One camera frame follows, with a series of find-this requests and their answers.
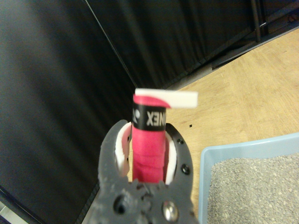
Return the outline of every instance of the clamp jaw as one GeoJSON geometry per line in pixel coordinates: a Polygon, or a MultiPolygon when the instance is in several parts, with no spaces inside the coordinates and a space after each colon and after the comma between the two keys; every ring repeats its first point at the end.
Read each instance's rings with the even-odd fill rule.
{"type": "Polygon", "coordinates": [[[198,224],[190,200],[193,167],[189,149],[171,125],[166,131],[177,152],[175,175],[169,185],[128,182],[116,164],[115,143],[127,124],[121,120],[106,135],[100,151],[100,194],[94,201],[88,224],[198,224]]]}

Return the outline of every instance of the litter box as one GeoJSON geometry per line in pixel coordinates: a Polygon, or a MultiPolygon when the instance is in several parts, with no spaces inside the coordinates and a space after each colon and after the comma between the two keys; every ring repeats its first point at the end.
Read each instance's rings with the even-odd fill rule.
{"type": "Polygon", "coordinates": [[[267,159],[299,153],[299,132],[269,139],[205,148],[200,159],[199,223],[207,224],[207,203],[214,164],[233,158],[267,159]]]}

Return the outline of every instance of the screw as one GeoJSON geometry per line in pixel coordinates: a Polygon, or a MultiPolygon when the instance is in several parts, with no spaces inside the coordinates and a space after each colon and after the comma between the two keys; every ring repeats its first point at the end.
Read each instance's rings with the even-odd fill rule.
{"type": "Polygon", "coordinates": [[[181,139],[178,139],[178,143],[182,145],[184,143],[184,141],[181,139]]]}
{"type": "Polygon", "coordinates": [[[181,170],[184,174],[189,175],[190,174],[190,168],[188,167],[188,165],[183,164],[181,167],[181,170]]]}
{"type": "Polygon", "coordinates": [[[174,223],[178,220],[178,208],[172,201],[165,201],[163,203],[162,212],[168,222],[174,223]]]}

